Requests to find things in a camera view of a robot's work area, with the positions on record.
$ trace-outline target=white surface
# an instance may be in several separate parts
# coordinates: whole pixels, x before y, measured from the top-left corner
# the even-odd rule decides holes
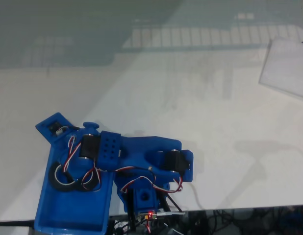
[[[303,43],[275,38],[260,83],[303,97]]]
[[[303,41],[303,0],[61,3],[0,5],[0,220],[35,217],[55,112],[181,140],[183,210],[303,204],[303,100],[258,84],[270,39]]]
[[[28,227],[2,227],[0,226],[0,235],[28,235]]]

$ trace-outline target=black rubber ring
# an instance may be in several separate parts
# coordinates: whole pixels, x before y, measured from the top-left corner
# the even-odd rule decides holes
[[[61,163],[54,162],[51,165],[49,172],[48,172],[48,179],[49,179],[49,182],[52,185],[52,187],[54,187],[56,190],[62,191],[62,192],[69,192],[72,190],[76,190],[80,187],[80,185],[81,185],[80,180],[74,181],[73,177],[68,172],[65,173],[65,176],[68,179],[68,183],[65,184],[65,183],[59,182],[59,180],[56,177],[57,169],[58,170],[62,169]]]

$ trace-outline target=hole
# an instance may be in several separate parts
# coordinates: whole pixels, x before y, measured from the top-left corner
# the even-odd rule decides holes
[[[149,195],[148,193],[143,192],[143,193],[141,194],[141,200],[142,200],[142,201],[147,201],[149,198],[150,198],[150,195]]]

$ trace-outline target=blue block with holes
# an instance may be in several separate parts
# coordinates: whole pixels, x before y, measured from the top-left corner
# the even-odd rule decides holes
[[[97,167],[105,170],[116,170],[119,163],[121,135],[102,131]]]

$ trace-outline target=blue 3d printed part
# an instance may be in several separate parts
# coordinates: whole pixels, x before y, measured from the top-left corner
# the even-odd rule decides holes
[[[60,113],[36,125],[51,144],[34,223],[37,231],[105,234],[113,181],[135,225],[138,213],[163,208],[167,190],[174,190],[170,182],[193,180],[193,153],[182,150],[178,140],[128,138],[100,133],[96,123],[83,126],[73,126]]]

